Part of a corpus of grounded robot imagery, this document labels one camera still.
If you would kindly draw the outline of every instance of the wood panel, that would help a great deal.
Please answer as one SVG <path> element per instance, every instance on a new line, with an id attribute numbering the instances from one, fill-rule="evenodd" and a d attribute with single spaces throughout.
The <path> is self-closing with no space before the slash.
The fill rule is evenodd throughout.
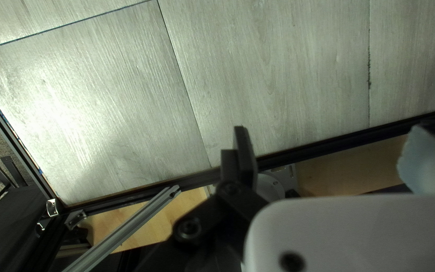
<path id="1" fill-rule="evenodd" d="M 210 166 L 156 1 L 0 46 L 0 109 L 66 204 Z"/>
<path id="2" fill-rule="evenodd" d="M 368 2 L 160 0 L 211 165 L 368 126 Z"/>
<path id="3" fill-rule="evenodd" d="M 370 123 L 435 111 L 435 0 L 370 2 Z"/>
<path id="4" fill-rule="evenodd" d="M 167 240 L 172 233 L 174 222 L 206 199 L 203 187 L 182 192 L 125 240 L 113 253 Z M 88 229 L 88 240 L 94 245 L 131 217 L 145 203 L 89 216 L 79 226 Z"/>
<path id="5" fill-rule="evenodd" d="M 142 0 L 0 0 L 0 44 Z"/>
<path id="6" fill-rule="evenodd" d="M 402 184 L 396 164 L 407 135 L 296 164 L 301 196 L 359 195 Z"/>

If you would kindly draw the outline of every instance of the screw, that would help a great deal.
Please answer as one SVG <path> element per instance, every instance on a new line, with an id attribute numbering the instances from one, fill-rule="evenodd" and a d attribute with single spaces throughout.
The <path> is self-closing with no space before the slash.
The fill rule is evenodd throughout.
<path id="1" fill-rule="evenodd" d="M 241 189 L 234 182 L 227 182 L 224 184 L 223 190 L 228 195 L 239 195 L 241 193 Z"/>
<path id="2" fill-rule="evenodd" d="M 295 253 L 285 253 L 280 260 L 281 269 L 286 272 L 299 272 L 305 268 L 305 260 Z"/>
<path id="3" fill-rule="evenodd" d="M 184 239 L 192 239 L 197 237 L 201 232 L 201 223 L 196 217 L 182 221 L 177 227 L 180 237 Z"/>

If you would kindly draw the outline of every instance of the gray wood-grain surface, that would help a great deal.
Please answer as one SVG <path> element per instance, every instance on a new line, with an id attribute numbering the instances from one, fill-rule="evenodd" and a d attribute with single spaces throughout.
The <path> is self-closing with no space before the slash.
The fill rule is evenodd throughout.
<path id="1" fill-rule="evenodd" d="M 0 46 L 0 109 L 66 204 L 210 167 L 156 1 Z"/>
<path id="2" fill-rule="evenodd" d="M 435 111 L 435 0 L 370 2 L 370 124 Z"/>
<path id="3" fill-rule="evenodd" d="M 160 0 L 212 165 L 368 127 L 368 1 Z"/>
<path id="4" fill-rule="evenodd" d="M 142 0 L 0 0 L 0 44 Z"/>

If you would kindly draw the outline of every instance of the bolt head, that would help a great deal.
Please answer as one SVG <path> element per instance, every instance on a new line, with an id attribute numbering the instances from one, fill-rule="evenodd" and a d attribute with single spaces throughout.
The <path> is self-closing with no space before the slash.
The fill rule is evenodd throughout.
<path id="1" fill-rule="evenodd" d="M 222 188 L 227 195 L 239 195 L 241 193 L 241 189 L 235 182 L 227 182 Z"/>
<path id="2" fill-rule="evenodd" d="M 201 222 L 198 218 L 188 218 L 179 223 L 177 233 L 181 238 L 192 239 L 201 233 Z"/>

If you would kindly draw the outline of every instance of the black screw hole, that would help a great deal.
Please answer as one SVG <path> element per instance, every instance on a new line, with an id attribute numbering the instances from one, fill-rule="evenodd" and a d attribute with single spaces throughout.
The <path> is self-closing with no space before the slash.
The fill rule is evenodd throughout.
<path id="1" fill-rule="evenodd" d="M 285 253 L 281 256 L 281 268 L 286 272 L 299 272 L 305 268 L 305 260 L 295 253 Z"/>
<path id="2" fill-rule="evenodd" d="M 201 224 L 199 219 L 196 217 L 185 219 L 179 223 L 177 231 L 181 238 L 187 240 L 197 237 L 201 232 Z"/>

